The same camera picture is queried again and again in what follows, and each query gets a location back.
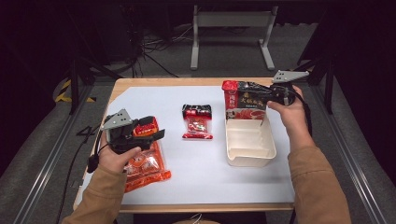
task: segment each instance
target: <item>tan sleeve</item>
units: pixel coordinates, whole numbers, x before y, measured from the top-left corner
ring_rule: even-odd
[[[351,223],[346,196],[319,148],[294,150],[289,167],[300,224]]]
[[[120,211],[125,182],[126,174],[112,172],[99,164],[78,208],[62,223],[113,223]]]

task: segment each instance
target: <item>black cable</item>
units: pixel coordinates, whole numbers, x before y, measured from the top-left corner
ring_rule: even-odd
[[[172,75],[174,77],[178,77],[177,75],[169,72],[166,68],[164,68],[160,63],[158,63],[157,61],[155,61],[151,56],[149,56],[147,53],[144,53],[145,56],[149,57],[152,61],[154,61],[156,64],[158,64],[163,70],[165,70],[165,72],[167,72],[169,75]]]
[[[69,171],[67,172],[66,182],[64,183],[64,193],[62,194],[62,200],[61,200],[61,205],[60,205],[60,208],[59,208],[59,211],[58,211],[58,216],[57,216],[57,218],[56,218],[56,224],[59,223],[60,218],[61,218],[61,213],[62,213],[62,210],[63,210],[63,208],[64,208],[64,199],[65,199],[65,196],[66,196],[67,184],[68,184],[68,182],[69,182],[70,174],[71,174],[71,171],[72,171],[72,168],[73,168],[73,164],[74,164],[74,162],[75,162],[75,160],[76,160],[77,154],[78,154],[79,151],[81,150],[82,145],[84,145],[84,144],[87,142],[87,140],[88,140],[88,138],[91,136],[91,134],[92,134],[93,132],[95,132],[96,129],[98,129],[99,127],[100,127],[100,125],[96,126],[94,129],[91,130],[90,133],[87,134],[87,136],[84,138],[84,141],[82,141],[82,143],[78,146],[78,149],[77,149],[77,151],[76,151],[76,153],[75,153],[75,155],[74,155],[74,157],[73,157],[73,160],[72,160],[72,162],[70,163]],[[96,139],[95,151],[96,151],[96,146],[97,146],[98,140],[100,140],[100,135],[98,135],[98,138]]]

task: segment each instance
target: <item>hand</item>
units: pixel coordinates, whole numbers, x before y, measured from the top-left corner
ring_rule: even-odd
[[[303,97],[303,92],[300,88],[296,86],[293,86],[293,88]],[[281,105],[271,101],[269,101],[267,105],[280,114],[283,125],[285,125],[290,138],[291,150],[315,145],[305,122],[305,111],[300,99],[296,97],[292,105]]]
[[[99,164],[117,173],[122,173],[125,164],[142,150],[140,147],[134,147],[119,155],[110,146],[106,146],[106,133],[102,133],[100,145],[105,147],[99,153]]]

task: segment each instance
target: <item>red package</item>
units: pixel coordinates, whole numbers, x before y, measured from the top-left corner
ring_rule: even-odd
[[[147,136],[158,130],[157,120],[154,118],[152,123],[138,125],[133,132],[135,136]],[[149,150],[141,151],[131,158],[125,170],[127,172],[125,193],[154,182],[167,180],[172,176],[171,172],[165,168],[158,141],[154,141]]]
[[[187,124],[183,138],[213,139],[209,132],[209,123],[212,120],[210,105],[183,105],[182,113]]]
[[[264,119],[266,104],[259,94],[244,91],[253,82],[225,80],[224,90],[226,119]]]

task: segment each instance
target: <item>white container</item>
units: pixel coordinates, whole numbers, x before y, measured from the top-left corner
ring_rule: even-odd
[[[265,166],[276,156],[268,117],[226,119],[228,163],[232,166]]]

